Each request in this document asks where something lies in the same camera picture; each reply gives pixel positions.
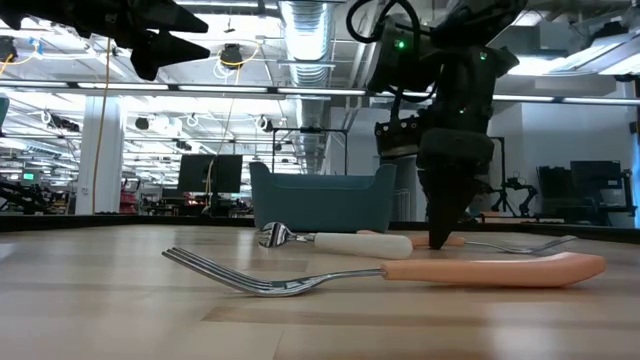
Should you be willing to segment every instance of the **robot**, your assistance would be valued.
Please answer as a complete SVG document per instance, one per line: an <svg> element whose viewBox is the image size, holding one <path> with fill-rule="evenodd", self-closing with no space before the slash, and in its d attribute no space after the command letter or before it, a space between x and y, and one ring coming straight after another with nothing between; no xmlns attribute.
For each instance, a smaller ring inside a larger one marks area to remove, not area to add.
<svg viewBox="0 0 640 360"><path fill-rule="evenodd" d="M349 10L347 29L357 41L378 42L368 90L396 95L391 121L375 126L378 153L383 158L417 155L418 177L429 200L430 245L440 249L480 191L476 177L486 174L491 162L494 145L487 127L496 81L519 64L507 49L487 44L517 19L527 0L453 1L435 27L421 26L408 0L392 0L373 34L365 37L355 31L352 18L370 1L359 0ZM410 23L387 16L396 4ZM419 98L404 91L429 95ZM402 101L432 98L417 116L399 119Z"/></svg>
<svg viewBox="0 0 640 360"><path fill-rule="evenodd" d="M12 29L20 30L28 16L73 27L84 38L96 33L114 39L133 50L136 73L149 81L162 66L210 56L208 49L169 33L209 30L207 23L172 0L0 0L0 19Z"/></svg>

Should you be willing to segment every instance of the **desk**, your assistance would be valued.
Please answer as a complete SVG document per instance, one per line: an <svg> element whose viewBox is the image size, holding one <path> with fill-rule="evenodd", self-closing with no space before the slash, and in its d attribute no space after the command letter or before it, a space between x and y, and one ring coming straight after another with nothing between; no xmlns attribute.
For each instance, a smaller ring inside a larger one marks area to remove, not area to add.
<svg viewBox="0 0 640 360"><path fill-rule="evenodd" d="M253 229L123 226L0 237L3 359L637 360L640 247L579 241L609 270L564 290L465 289L362 278L286 299L248 297L163 258L181 246L261 278L377 267ZM533 246L546 237L464 234ZM415 258L521 259L488 249Z"/></svg>

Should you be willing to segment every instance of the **metal fork head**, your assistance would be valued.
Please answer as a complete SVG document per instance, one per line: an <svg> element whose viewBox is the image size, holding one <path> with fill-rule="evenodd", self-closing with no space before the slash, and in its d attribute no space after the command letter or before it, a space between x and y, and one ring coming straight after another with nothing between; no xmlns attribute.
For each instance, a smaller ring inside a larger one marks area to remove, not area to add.
<svg viewBox="0 0 640 360"><path fill-rule="evenodd" d="M562 245L564 243L567 243L569 241L573 241L573 240L576 240L576 239L577 239L577 237L575 237L575 236L563 236L563 237L561 237L559 239L549 241L549 242L547 242L545 244L542 244L542 245L540 245L538 247L528 248L528 249L527 248L525 248L525 249L512 249L512 248L507 248L507 247L493 245L493 244L485 244L485 245L500 249L500 250L502 250L502 251L504 251L506 253L509 253L509 254L530 255L530 254L536 254L536 253L542 252L542 251L547 250L547 249L554 248L556 246L560 246L560 245Z"/></svg>
<svg viewBox="0 0 640 360"><path fill-rule="evenodd" d="M284 224L269 223L256 232L258 244L266 248L280 247L289 241L295 241L298 237Z"/></svg>
<svg viewBox="0 0 640 360"><path fill-rule="evenodd" d="M302 294L325 281L340 277L335 276L336 274L327 274L286 281L260 280L216 264L209 259L203 258L181 248L169 249L163 252L162 255L184 267L208 277L211 280L225 284L242 292L261 297L287 297Z"/></svg>

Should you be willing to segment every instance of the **fork tines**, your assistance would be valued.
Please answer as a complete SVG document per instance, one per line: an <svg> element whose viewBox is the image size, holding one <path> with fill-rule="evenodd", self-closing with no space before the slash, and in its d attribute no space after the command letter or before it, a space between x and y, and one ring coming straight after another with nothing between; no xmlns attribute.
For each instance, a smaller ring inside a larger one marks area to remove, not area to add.
<svg viewBox="0 0 640 360"><path fill-rule="evenodd" d="M274 288L271 281L247 276L178 247L164 251L162 255L201 275L240 291L260 293Z"/></svg>

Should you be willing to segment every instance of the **fork handle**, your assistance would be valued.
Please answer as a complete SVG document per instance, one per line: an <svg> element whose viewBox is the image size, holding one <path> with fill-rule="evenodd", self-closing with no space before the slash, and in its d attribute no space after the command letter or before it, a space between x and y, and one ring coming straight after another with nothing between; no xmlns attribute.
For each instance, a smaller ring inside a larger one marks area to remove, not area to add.
<svg viewBox="0 0 640 360"><path fill-rule="evenodd" d="M382 264L386 280L508 287L562 287L605 269L603 257L575 253L517 261L404 260Z"/></svg>
<svg viewBox="0 0 640 360"><path fill-rule="evenodd" d="M358 231L360 235L377 235L379 233L371 230L360 230ZM429 235L418 235L418 236L409 236L411 239L411 243L413 244L413 248L419 247L428 247L429 246ZM465 245L467 241L463 237L459 236L449 236L447 241L444 243L445 246L456 246L462 247Z"/></svg>
<svg viewBox="0 0 640 360"><path fill-rule="evenodd" d="M325 251L381 259L406 259L413 252L411 240L400 235L319 233L314 242L317 248Z"/></svg>

